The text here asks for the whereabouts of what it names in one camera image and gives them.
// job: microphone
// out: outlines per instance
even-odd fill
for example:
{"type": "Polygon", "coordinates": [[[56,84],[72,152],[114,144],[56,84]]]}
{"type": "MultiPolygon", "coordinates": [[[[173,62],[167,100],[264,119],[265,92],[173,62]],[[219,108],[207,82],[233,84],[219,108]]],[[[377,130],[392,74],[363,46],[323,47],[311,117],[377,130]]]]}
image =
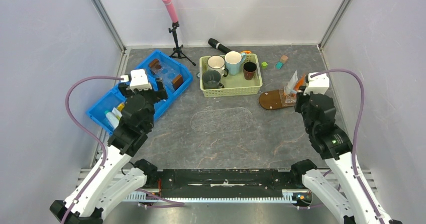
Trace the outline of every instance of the microphone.
{"type": "Polygon", "coordinates": [[[225,54],[227,54],[228,52],[232,52],[232,50],[231,50],[231,49],[229,49],[229,48],[227,48],[226,46],[222,45],[222,44],[221,44],[218,40],[216,40],[216,39],[210,38],[210,39],[208,40],[208,44],[209,44],[211,47],[216,48],[216,49],[218,49],[219,51],[221,51],[221,52],[223,52],[223,53],[225,53],[225,54]]]}
{"type": "Polygon", "coordinates": [[[176,11],[174,9],[172,0],[162,0],[162,1],[166,5],[167,11],[169,12],[169,16],[172,19],[172,22],[177,23],[178,22],[177,14],[176,14],[176,11]]]}

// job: teal cube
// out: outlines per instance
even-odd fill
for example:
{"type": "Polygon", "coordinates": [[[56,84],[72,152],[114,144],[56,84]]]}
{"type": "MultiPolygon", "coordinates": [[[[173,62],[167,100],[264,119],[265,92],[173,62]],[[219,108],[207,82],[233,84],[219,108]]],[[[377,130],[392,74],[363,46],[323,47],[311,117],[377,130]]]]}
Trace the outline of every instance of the teal cube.
{"type": "Polygon", "coordinates": [[[282,62],[278,62],[278,63],[277,63],[277,66],[276,66],[276,67],[277,67],[277,69],[281,69],[282,65],[283,65],[283,64],[282,64],[282,62]]]}

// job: blue plastic basket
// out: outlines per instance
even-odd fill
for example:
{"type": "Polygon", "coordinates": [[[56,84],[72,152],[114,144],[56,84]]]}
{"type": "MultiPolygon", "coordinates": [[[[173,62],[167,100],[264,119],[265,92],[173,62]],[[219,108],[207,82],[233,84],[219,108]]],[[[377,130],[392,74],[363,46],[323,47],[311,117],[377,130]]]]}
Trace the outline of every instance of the blue plastic basket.
{"type": "MultiPolygon", "coordinates": [[[[154,104],[155,114],[154,120],[157,120],[163,113],[170,107],[173,101],[181,95],[192,82],[192,76],[189,73],[189,70],[182,64],[176,62],[170,57],[166,56],[164,53],[155,50],[151,55],[149,55],[141,64],[139,64],[136,69],[145,69],[148,75],[148,80],[151,83],[154,90],[158,90],[157,84],[155,82],[156,77],[163,78],[164,88],[166,89],[168,99],[166,101],[160,101],[154,104]],[[150,71],[148,64],[154,59],[159,60],[163,69],[160,71],[160,75],[154,75],[150,71]],[[171,81],[178,75],[182,75],[183,84],[177,89],[174,90],[171,81]]],[[[114,86],[110,91],[108,91],[99,101],[97,101],[89,110],[86,111],[86,114],[105,129],[110,135],[112,135],[114,129],[109,124],[105,111],[111,111],[114,107],[117,107],[120,103],[124,102],[126,98],[120,93],[118,89],[118,84],[114,86]]]]}

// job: black microphone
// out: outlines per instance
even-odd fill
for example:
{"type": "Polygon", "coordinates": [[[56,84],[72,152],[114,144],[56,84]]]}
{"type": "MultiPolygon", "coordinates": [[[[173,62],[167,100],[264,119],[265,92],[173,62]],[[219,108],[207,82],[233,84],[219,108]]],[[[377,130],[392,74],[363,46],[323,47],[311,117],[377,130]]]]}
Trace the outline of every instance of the black microphone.
{"type": "Polygon", "coordinates": [[[216,48],[216,49],[218,49],[219,51],[221,51],[221,52],[223,52],[223,53],[225,53],[225,54],[227,54],[228,52],[232,52],[232,50],[231,50],[231,49],[229,49],[229,48],[227,48],[226,46],[222,45],[222,44],[221,44],[218,40],[216,40],[216,39],[210,38],[210,39],[208,40],[208,44],[209,44],[211,47],[216,48]]]}

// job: light blue mug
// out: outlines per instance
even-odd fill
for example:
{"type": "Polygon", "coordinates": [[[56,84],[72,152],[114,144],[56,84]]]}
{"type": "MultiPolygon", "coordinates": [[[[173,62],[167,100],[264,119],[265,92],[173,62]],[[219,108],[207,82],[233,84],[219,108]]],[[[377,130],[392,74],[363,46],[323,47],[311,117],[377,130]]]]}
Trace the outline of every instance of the light blue mug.
{"type": "Polygon", "coordinates": [[[225,62],[229,74],[235,76],[241,72],[241,66],[243,65],[243,62],[246,60],[246,58],[246,53],[239,53],[234,51],[228,52],[225,55],[225,62]]]}

